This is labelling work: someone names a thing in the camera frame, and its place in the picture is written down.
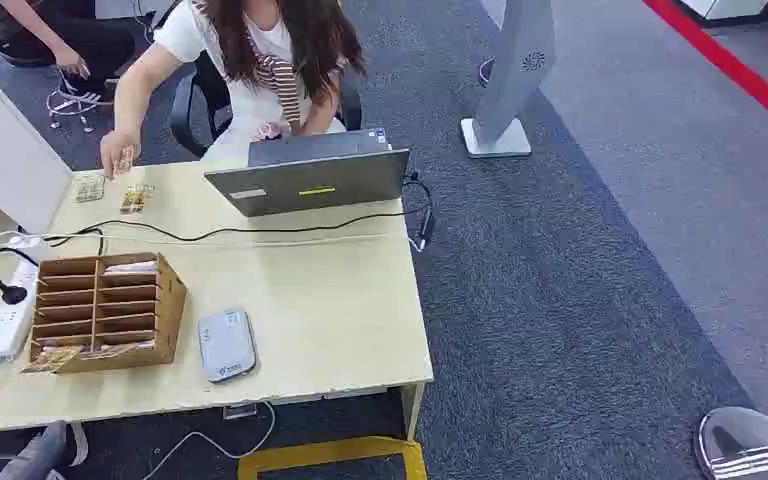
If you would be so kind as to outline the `person's right hand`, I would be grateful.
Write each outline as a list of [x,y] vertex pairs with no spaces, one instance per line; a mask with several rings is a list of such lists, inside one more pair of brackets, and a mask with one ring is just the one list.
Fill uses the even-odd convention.
[[138,130],[115,128],[100,142],[101,161],[104,174],[113,179],[127,173],[140,153]]

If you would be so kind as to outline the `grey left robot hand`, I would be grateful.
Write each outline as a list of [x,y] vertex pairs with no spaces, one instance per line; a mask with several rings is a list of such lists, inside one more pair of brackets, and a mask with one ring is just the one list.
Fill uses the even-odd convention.
[[59,479],[57,471],[67,449],[68,427],[63,421],[52,423],[0,470],[0,480]]

